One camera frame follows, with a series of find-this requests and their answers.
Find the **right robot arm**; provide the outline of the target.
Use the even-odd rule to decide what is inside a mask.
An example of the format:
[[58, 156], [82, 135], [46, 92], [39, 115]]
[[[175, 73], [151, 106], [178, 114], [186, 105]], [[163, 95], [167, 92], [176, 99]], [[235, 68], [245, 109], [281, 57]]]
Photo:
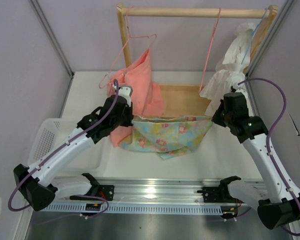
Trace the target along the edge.
[[266, 187], [263, 192], [238, 176], [220, 181], [218, 196], [224, 202], [237, 199], [257, 211], [263, 225], [272, 230], [300, 220], [300, 189], [295, 185], [269, 138], [263, 120], [250, 116], [241, 92], [223, 96], [212, 117], [216, 125], [229, 128], [253, 159]]

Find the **floral pastel skirt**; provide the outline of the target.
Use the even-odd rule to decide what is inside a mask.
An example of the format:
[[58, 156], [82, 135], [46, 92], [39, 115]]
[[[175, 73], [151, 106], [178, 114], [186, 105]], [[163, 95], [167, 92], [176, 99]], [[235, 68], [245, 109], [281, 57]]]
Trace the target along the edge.
[[132, 133], [119, 143], [119, 147], [127, 151], [156, 153], [167, 160], [194, 152], [212, 125], [208, 116], [135, 116]]

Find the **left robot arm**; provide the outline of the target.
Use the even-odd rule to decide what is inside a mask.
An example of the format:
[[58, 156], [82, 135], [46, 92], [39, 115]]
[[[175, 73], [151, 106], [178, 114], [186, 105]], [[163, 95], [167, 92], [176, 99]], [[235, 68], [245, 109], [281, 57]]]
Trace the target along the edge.
[[93, 200], [99, 193], [99, 182], [90, 174], [57, 180], [56, 175], [82, 152], [108, 137], [117, 127], [130, 127], [133, 103], [128, 94], [108, 97], [103, 106], [84, 116], [76, 128], [55, 150], [30, 166], [17, 165], [13, 170], [14, 193], [20, 192], [35, 211], [41, 211], [57, 198]]

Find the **pink wire hanger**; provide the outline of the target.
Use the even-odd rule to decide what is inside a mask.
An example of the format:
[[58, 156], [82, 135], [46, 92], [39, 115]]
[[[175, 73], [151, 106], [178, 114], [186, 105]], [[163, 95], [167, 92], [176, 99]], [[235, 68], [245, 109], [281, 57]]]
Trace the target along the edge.
[[204, 67], [203, 67], [203, 72], [202, 72], [202, 77], [201, 77], [201, 82], [200, 82], [200, 87], [199, 87], [198, 93], [200, 93], [202, 91], [203, 87], [204, 87], [203, 86], [204, 78], [205, 78], [205, 74], [206, 74], [206, 71], [207, 71], [207, 66], [208, 66], [208, 62], [209, 62], [209, 58], [210, 58], [210, 54], [211, 54], [211, 49], [212, 49], [215, 33], [216, 33], [218, 23], [219, 23], [220, 18], [221, 18], [221, 11], [222, 11], [222, 9], [219, 8], [218, 15], [217, 15], [217, 20], [215, 21], [213, 29], [212, 29], [212, 33], [211, 33], [210, 42], [209, 42], [209, 46], [208, 46], [208, 51], [207, 51], [205, 62], [204, 62]]

